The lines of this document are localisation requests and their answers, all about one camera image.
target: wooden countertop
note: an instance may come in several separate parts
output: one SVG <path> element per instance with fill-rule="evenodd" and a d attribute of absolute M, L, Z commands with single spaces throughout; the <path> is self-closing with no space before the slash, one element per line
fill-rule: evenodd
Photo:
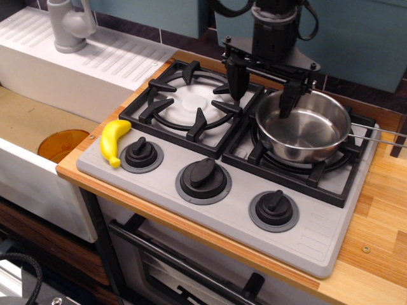
<path fill-rule="evenodd" d="M 220 62 L 179 51 L 174 58 L 224 72 Z M 168 67 L 165 64 L 153 78 Z M 253 81 L 270 86 L 263 79 Z M 138 96 L 147 84 L 135 91 L 98 126 L 91 136 L 100 136 L 104 126 Z M 357 112 L 377 119 L 382 128 L 395 130 L 402 116 L 381 108 L 338 97 Z M 393 141 L 393 136 L 382 135 Z M 333 304 L 407 305 L 407 153 L 390 156 L 392 146 L 379 144 L 370 166 L 355 213 L 332 275 L 318 279 L 275 260 L 241 243 L 198 225 L 148 201 L 101 182 L 76 168 L 80 154 L 94 141 L 85 139 L 57 166 L 58 174 L 90 192 L 107 198 L 148 219 L 178 231 L 193 240 L 229 255 L 261 272 L 276 277 Z"/>

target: orange cup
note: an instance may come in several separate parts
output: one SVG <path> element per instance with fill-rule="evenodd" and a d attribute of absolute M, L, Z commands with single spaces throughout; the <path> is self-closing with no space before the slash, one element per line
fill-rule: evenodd
<path fill-rule="evenodd" d="M 64 159 L 87 136 L 84 130 L 64 130 L 50 135 L 39 145 L 38 154 L 55 163 Z"/>

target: blue wall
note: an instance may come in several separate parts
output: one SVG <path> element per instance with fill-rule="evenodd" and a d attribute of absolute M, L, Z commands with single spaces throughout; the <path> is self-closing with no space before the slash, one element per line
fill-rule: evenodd
<path fill-rule="evenodd" d="M 80 0 L 73 0 L 81 6 Z M 208 28 L 206 0 L 90 0 L 99 13 L 199 38 Z"/>
<path fill-rule="evenodd" d="M 222 0 L 241 8 L 246 0 Z M 330 76 L 395 92 L 407 68 L 407 0 L 309 0 L 319 16 L 318 35 L 298 40 L 298 48 Z M 237 18 L 216 15 L 219 40 L 225 35 L 252 36 L 251 13 Z M 306 9 L 301 33 L 314 19 Z"/>

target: oven door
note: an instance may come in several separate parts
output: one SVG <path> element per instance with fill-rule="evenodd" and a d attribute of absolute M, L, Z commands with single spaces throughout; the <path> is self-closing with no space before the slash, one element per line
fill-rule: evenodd
<path fill-rule="evenodd" d="M 155 304 L 327 303 L 99 198 L 126 285 Z"/>

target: sink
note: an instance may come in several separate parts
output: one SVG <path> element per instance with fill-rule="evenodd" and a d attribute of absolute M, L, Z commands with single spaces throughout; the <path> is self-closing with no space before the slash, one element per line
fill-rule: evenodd
<path fill-rule="evenodd" d="M 0 83 L 101 122 L 176 50 L 103 27 L 87 41 L 79 52 L 59 53 L 48 13 L 24 8 L 0 22 Z"/>
<path fill-rule="evenodd" d="M 102 27 L 87 41 L 59 53 L 48 13 L 34 8 L 0 22 L 0 196 L 94 242 L 79 188 L 38 146 L 67 128 L 92 132 L 176 49 Z"/>

